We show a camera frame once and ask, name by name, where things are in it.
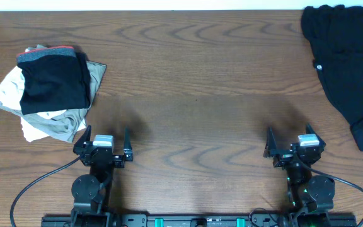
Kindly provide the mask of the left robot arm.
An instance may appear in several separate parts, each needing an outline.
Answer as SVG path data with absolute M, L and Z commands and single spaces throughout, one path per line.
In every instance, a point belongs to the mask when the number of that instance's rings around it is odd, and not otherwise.
M 74 207 L 70 227 L 118 227 L 122 218 L 108 208 L 113 181 L 113 170 L 123 168 L 134 158 L 129 131 L 124 130 L 123 154 L 114 154 L 114 137 L 97 135 L 91 140 L 91 126 L 74 144 L 73 152 L 89 173 L 81 175 L 72 184 Z

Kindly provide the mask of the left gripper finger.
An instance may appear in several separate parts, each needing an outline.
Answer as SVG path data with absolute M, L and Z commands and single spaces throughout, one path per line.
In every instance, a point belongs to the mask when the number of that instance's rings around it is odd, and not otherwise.
M 91 126 L 88 125 L 83 135 L 74 143 L 73 153 L 83 154 L 86 145 L 90 142 Z
M 130 143 L 130 135 L 128 128 L 125 128 L 124 131 L 124 156 L 125 161 L 133 161 L 134 155 L 133 155 L 133 149 Z

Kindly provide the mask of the black t-shirt with logo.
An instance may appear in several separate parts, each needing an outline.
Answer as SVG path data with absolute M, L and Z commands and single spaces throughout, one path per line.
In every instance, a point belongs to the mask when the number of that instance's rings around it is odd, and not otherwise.
M 349 123 L 363 151 L 363 7 L 308 6 L 301 29 L 327 99 Z

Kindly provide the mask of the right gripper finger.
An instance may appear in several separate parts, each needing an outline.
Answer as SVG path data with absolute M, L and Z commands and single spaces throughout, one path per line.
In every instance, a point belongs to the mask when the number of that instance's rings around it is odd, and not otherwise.
M 272 131 L 272 128 L 267 129 L 267 141 L 263 153 L 264 158 L 274 157 L 277 154 L 277 143 Z
M 322 138 L 320 138 L 319 135 L 314 131 L 314 129 L 311 127 L 310 123 L 306 124 L 306 134 L 314 134 L 317 137 L 320 144 L 323 144 Z

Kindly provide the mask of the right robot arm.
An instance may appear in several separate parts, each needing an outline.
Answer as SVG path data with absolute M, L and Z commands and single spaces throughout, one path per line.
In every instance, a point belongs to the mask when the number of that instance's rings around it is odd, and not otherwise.
M 273 166 L 287 172 L 287 195 L 292 209 L 274 218 L 276 226 L 329 226 L 327 212 L 333 208 L 335 181 L 310 170 L 324 151 L 326 143 L 310 125 L 306 133 L 289 149 L 277 147 L 271 128 L 267 129 L 264 157 L 273 159 Z

